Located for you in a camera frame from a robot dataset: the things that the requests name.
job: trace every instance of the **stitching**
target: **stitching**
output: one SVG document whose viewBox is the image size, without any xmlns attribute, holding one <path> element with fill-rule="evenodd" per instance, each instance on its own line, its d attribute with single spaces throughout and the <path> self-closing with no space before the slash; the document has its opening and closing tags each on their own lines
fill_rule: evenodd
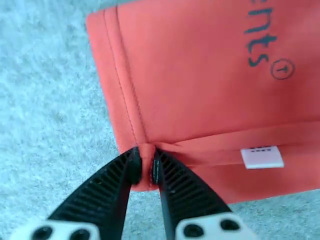
<svg viewBox="0 0 320 240">
<path fill-rule="evenodd" d="M 118 5 L 115 7 L 115 11 L 116 11 L 116 20 L 117 20 L 117 24 L 118 24 L 118 27 L 119 27 L 119 31 L 121 33 L 121 27 L 120 27 L 120 22 L 119 22 L 119 16 L 118 16 Z M 141 107 L 140 107 L 140 103 L 139 103 L 139 100 L 138 100 L 138 97 L 137 97 L 137 93 L 136 93 L 136 90 L 134 88 L 134 84 L 132 82 L 132 78 L 131 78 L 131 68 L 130 68 L 130 63 L 129 63 L 129 60 L 128 60 L 128 55 L 127 55 L 127 50 L 126 50 L 126 47 L 125 47 L 125 44 L 124 44 L 124 41 L 123 41 L 123 38 L 122 38 L 122 33 L 120 34 L 120 41 L 121 41 L 121 44 L 123 46 L 123 49 L 124 49 L 124 54 L 125 54 L 125 60 L 126 60 L 126 66 L 127 66 L 127 72 L 128 72 L 128 78 L 129 78 L 129 82 L 131 83 L 131 88 L 132 88 L 132 92 L 133 92 L 133 97 L 137 103 L 137 110 L 138 110 L 138 114 L 139 114 L 139 118 L 140 118 L 140 122 L 141 122 L 141 125 L 142 125 L 142 131 L 143 131 L 143 135 L 144 135 L 144 138 L 145 138 L 145 141 L 148 143 L 148 137 L 147 137 L 147 131 L 146 131 L 146 126 L 144 124 L 144 122 L 142 121 L 142 114 L 141 114 Z"/>
<path fill-rule="evenodd" d="M 115 58 L 114 49 L 112 48 L 111 41 L 110 41 L 109 31 L 108 31 L 107 22 L 106 22 L 106 10 L 103 11 L 103 19 L 104 19 L 104 26 L 105 26 L 105 29 L 106 29 L 107 39 L 109 41 L 109 46 L 110 46 L 110 49 L 111 49 L 111 55 L 112 55 L 112 60 L 113 60 L 113 65 L 114 65 L 114 68 L 115 68 L 116 76 L 117 76 L 117 81 L 119 83 L 120 90 L 121 90 L 121 93 L 122 93 L 122 98 L 123 98 L 124 105 L 125 105 L 126 114 L 127 114 L 128 118 L 129 118 L 130 127 L 131 127 L 131 131 L 132 131 L 135 143 L 138 144 L 137 137 L 136 137 L 135 131 L 134 131 L 134 126 L 133 126 L 132 121 L 130 119 L 130 115 L 129 115 L 129 111 L 128 111 L 128 107 L 127 107 L 125 94 L 124 94 L 124 91 L 123 91 L 123 88 L 122 88 L 122 85 L 121 85 L 121 82 L 120 82 L 118 68 L 117 68 L 117 65 L 116 65 L 116 58 Z"/>
</svg>

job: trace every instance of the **gray carpet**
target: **gray carpet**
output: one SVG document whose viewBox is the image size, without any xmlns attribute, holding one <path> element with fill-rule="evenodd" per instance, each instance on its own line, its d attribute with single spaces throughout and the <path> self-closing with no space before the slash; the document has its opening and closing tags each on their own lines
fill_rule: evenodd
<svg viewBox="0 0 320 240">
<path fill-rule="evenodd" d="M 115 2 L 0 1 L 0 238 L 118 154 L 85 29 Z M 231 207 L 263 240 L 320 239 L 319 190 Z M 131 193 L 123 239 L 164 237 L 159 194 Z"/>
</svg>

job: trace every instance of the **orange fabric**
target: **orange fabric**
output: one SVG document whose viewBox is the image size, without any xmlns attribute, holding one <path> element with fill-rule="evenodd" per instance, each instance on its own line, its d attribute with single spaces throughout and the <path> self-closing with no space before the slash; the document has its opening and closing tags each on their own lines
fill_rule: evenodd
<svg viewBox="0 0 320 240">
<path fill-rule="evenodd" d="M 176 155 L 228 203 L 320 187 L 320 1 L 138 0 L 87 18 L 121 152 Z M 285 167 L 247 170 L 277 145 Z"/>
</svg>

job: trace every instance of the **registered trademark symbol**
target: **registered trademark symbol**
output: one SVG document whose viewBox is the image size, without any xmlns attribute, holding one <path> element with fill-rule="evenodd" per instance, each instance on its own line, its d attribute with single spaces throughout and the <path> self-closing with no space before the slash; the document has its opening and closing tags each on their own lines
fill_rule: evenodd
<svg viewBox="0 0 320 240">
<path fill-rule="evenodd" d="M 290 78 L 296 70 L 295 64 L 286 58 L 280 58 L 271 65 L 271 75 L 278 80 Z"/>
</svg>

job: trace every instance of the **fabric tag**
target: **fabric tag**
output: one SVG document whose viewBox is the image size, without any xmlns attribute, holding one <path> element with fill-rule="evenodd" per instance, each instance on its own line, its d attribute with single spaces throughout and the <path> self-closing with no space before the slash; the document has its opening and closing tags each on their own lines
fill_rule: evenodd
<svg viewBox="0 0 320 240">
<path fill-rule="evenodd" d="M 277 146 L 241 149 L 241 155 L 247 169 L 283 168 L 285 166 Z"/>
</svg>

